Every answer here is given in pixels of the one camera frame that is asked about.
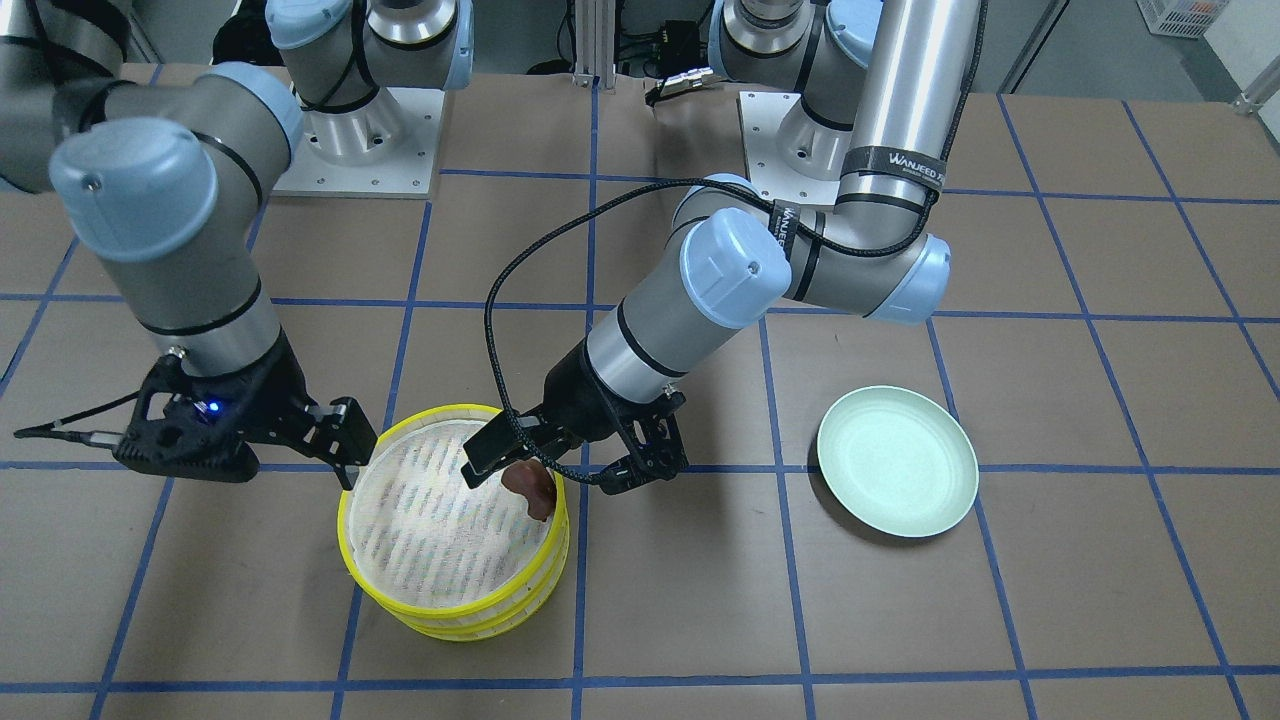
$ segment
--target yellow-rimmed basket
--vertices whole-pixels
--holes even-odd
[[[479,641],[520,625],[550,597],[568,559],[559,474],[547,523],[529,519],[525,500],[497,478],[475,491],[462,480],[461,442],[497,414],[447,405],[399,423],[338,503],[338,548],[351,575],[433,638]]]

